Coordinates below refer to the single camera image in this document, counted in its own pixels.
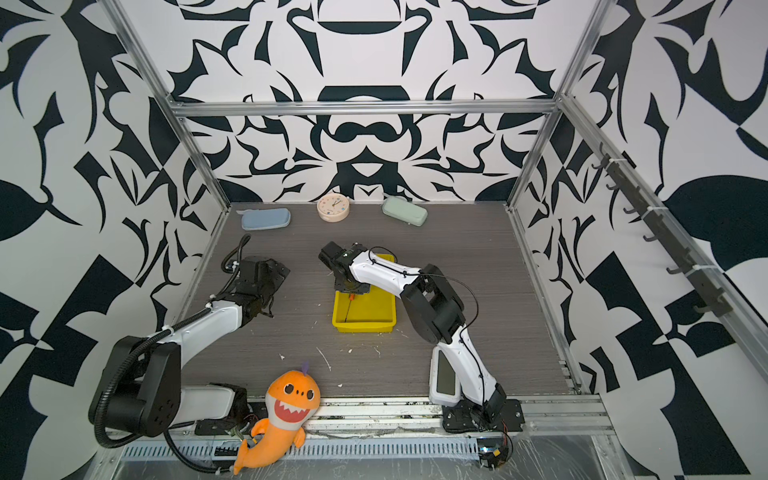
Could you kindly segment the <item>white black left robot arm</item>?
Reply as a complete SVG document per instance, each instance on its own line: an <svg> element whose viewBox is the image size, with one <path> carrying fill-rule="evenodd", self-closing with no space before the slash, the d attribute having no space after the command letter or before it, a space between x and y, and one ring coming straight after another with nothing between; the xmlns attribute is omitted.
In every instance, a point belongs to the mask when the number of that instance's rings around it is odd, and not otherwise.
<svg viewBox="0 0 768 480"><path fill-rule="evenodd" d="M229 384L185 386L184 366L222 337L259 315L270 316L274 296L290 274L261 257L238 260L222 292L191 317L148 337L126 336L110 353L88 418L106 448L156 437L178 424L243 424L249 413L244 388Z"/></svg>

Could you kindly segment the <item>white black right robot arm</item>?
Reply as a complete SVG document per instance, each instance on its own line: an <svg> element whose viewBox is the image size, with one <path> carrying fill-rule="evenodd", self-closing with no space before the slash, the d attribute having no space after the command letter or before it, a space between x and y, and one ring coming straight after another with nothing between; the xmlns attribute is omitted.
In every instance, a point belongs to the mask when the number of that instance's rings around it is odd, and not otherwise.
<svg viewBox="0 0 768 480"><path fill-rule="evenodd" d="M442 408L446 432L522 430L521 404L508 398L482 362L469 335L473 322L464 316L453 279L432 264L401 265L359 243L343 248L330 242L319 259L334 274L339 293L363 294L377 287L401 301L415 332L434 346L429 400Z"/></svg>

